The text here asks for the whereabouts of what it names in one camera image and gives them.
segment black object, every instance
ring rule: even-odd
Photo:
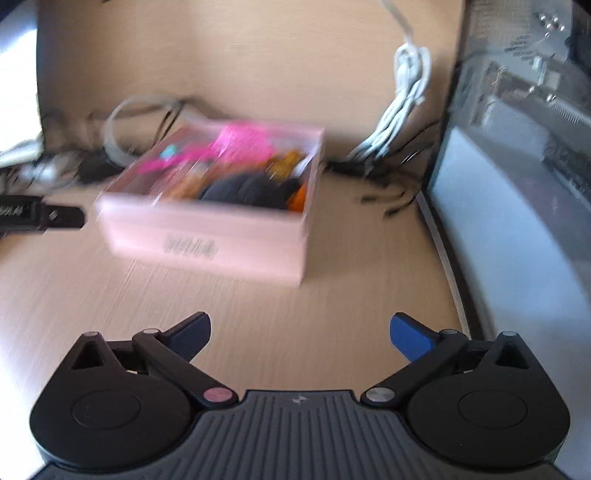
[[[300,186],[297,179],[278,184],[263,172],[236,173],[213,182],[199,199],[286,210],[287,201]]]
[[[82,228],[78,207],[47,205],[42,197],[0,195],[0,236],[10,232],[44,232],[48,228]]]
[[[550,139],[544,149],[542,163],[560,182],[591,208],[591,158]]]
[[[4,20],[24,0],[3,0],[0,4],[0,22]]]
[[[411,363],[357,402],[350,391],[235,392],[189,364],[197,313],[127,342],[82,335],[41,393],[34,480],[564,479],[552,461],[569,413],[515,332],[433,332],[403,313]]]
[[[164,118],[158,126],[158,129],[156,130],[156,134],[154,135],[152,148],[154,148],[158,142],[161,142],[166,138],[166,135],[168,135],[168,133],[178,120],[179,116],[181,115],[181,113],[183,113],[185,105],[187,105],[187,101],[184,99],[180,99],[174,107],[170,108],[168,112],[166,112]],[[168,123],[168,126],[164,128],[164,126],[166,125],[166,120],[168,120],[171,115],[173,116],[172,120]]]
[[[433,120],[427,123],[411,138],[406,140],[405,143],[400,145],[400,147],[389,152],[386,157],[379,159],[368,157],[365,161],[348,161],[341,158],[328,158],[326,161],[326,170],[348,177],[364,178],[378,186],[387,187],[391,182],[392,173],[396,172],[400,167],[402,167],[402,165],[410,162],[417,154],[426,150],[426,148],[431,148],[433,144],[428,144],[424,147],[421,147],[419,150],[414,151],[412,154],[406,156],[404,160],[397,165],[390,163],[392,158],[402,152],[407,146],[409,146],[431,127],[439,125],[440,121],[441,120]]]
[[[375,195],[375,194],[363,195],[359,199],[359,203],[393,202],[395,200],[400,200],[404,196],[405,193],[406,193],[406,189],[404,189],[401,193],[397,193],[394,195]]]
[[[76,176],[84,185],[106,180],[124,171],[123,167],[111,162],[104,148],[85,151],[82,156]]]
[[[426,210],[432,218],[435,228],[439,233],[441,243],[443,244],[443,249],[445,250],[447,259],[449,260],[449,266],[456,281],[458,293],[460,294],[460,298],[462,300],[470,336],[473,340],[484,340],[485,334],[482,328],[482,322],[480,321],[478,315],[478,310],[476,309],[475,300],[470,293],[468,280],[464,271],[462,270],[462,266],[460,265],[458,254],[454,250],[452,240],[450,239],[445,230],[445,226],[443,225],[443,219],[439,213],[437,213],[437,208],[435,207],[433,200],[428,195],[426,195],[425,190],[419,192],[417,197],[420,198],[420,201],[423,203],[420,208],[423,213],[422,218],[424,227],[427,229],[429,228],[427,225],[427,215],[425,211],[423,211]]]
[[[412,202],[414,202],[415,198],[417,198],[417,195],[419,194],[420,190],[415,193],[411,199],[409,201],[407,201],[406,203],[403,203],[400,206],[397,207],[390,207],[389,209],[387,209],[384,212],[384,218],[390,218],[394,215],[396,215],[398,212],[400,212],[401,210],[404,210],[407,206],[409,206]]]
[[[591,28],[589,25],[588,2],[573,4],[572,28],[567,39],[569,60],[578,65],[586,74],[591,74]]]

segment pink object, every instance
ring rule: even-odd
[[[232,390],[224,387],[212,387],[203,392],[203,398],[211,403],[222,403],[234,396]]]
[[[228,126],[208,122],[181,129],[167,143],[181,141],[194,129],[204,137],[216,138]],[[173,267],[299,285],[306,268],[323,130],[290,124],[262,127],[277,152],[296,148],[309,155],[310,162],[302,174],[308,182],[302,214],[214,202],[154,203],[145,194],[151,184],[143,185],[139,172],[143,163],[153,158],[148,153],[145,160],[124,171],[96,202],[99,225],[111,251]]]
[[[275,155],[267,130],[255,124],[228,124],[209,148],[222,163],[262,163]]]
[[[212,154],[209,145],[207,147],[196,145],[190,148],[184,148],[181,153],[177,153],[168,160],[165,158],[155,158],[154,160],[147,161],[141,166],[139,172],[147,173],[149,171],[163,170],[167,167],[181,165],[188,161],[210,160],[211,158],[216,158],[216,155]]]
[[[155,158],[144,163],[141,173],[163,170],[188,161],[217,159],[221,163],[262,163],[275,155],[265,128],[257,124],[233,122],[222,128],[217,139],[207,146],[188,145],[170,158]]]

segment cable bundle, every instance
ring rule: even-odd
[[[383,3],[404,30],[405,37],[405,43],[394,55],[396,98],[382,115],[374,133],[355,147],[347,160],[367,162],[388,155],[390,144],[402,130],[410,112],[423,102],[431,79],[429,50],[413,43],[413,32],[400,10],[389,0]]]

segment white cable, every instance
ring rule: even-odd
[[[365,161],[370,157],[386,156],[410,112],[423,102],[431,79],[429,50],[426,47],[418,48],[413,43],[413,31],[400,10],[389,0],[382,0],[382,3],[404,31],[405,43],[394,55],[396,97],[382,115],[374,133],[355,147],[347,160]]]
[[[115,140],[115,131],[113,129],[113,121],[124,107],[132,103],[148,103],[153,105],[161,105],[168,108],[173,108],[179,105],[178,99],[168,95],[132,95],[128,99],[125,99],[123,102],[121,102],[117,108],[113,110],[113,112],[109,115],[109,118],[106,120],[105,126],[103,127],[103,145],[109,158],[115,164],[124,168],[129,167],[134,161],[137,160],[137,158],[133,155],[125,153],[117,145],[117,141]],[[186,106],[179,117],[192,124],[199,124],[206,118],[197,109],[191,109]]]

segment white device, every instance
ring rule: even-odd
[[[37,102],[37,11],[25,0],[0,21],[0,168],[43,150]]]

